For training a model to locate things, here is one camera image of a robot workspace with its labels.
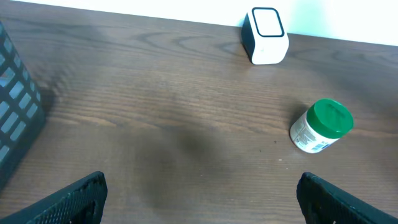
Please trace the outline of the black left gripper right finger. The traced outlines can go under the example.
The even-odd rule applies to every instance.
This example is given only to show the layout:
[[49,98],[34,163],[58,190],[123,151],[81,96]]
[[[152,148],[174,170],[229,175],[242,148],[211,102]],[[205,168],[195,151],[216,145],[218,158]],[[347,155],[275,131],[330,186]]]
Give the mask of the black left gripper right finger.
[[311,172],[302,174],[296,194],[307,224],[397,224],[396,217],[371,206]]

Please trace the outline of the green lid white jar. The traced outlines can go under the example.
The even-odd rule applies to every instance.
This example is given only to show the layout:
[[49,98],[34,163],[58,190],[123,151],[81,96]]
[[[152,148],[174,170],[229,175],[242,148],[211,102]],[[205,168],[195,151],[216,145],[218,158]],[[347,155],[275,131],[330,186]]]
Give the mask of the green lid white jar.
[[300,150],[315,154],[331,146],[354,128],[354,118],[340,102],[316,101],[290,127],[289,135]]

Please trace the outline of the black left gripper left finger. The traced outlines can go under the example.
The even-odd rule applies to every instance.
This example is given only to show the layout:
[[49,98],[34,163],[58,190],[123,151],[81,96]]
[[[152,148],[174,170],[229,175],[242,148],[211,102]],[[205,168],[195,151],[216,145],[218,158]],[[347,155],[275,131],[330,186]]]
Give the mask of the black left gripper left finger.
[[3,224],[64,224],[101,222],[108,194],[106,179],[96,171],[1,219]]

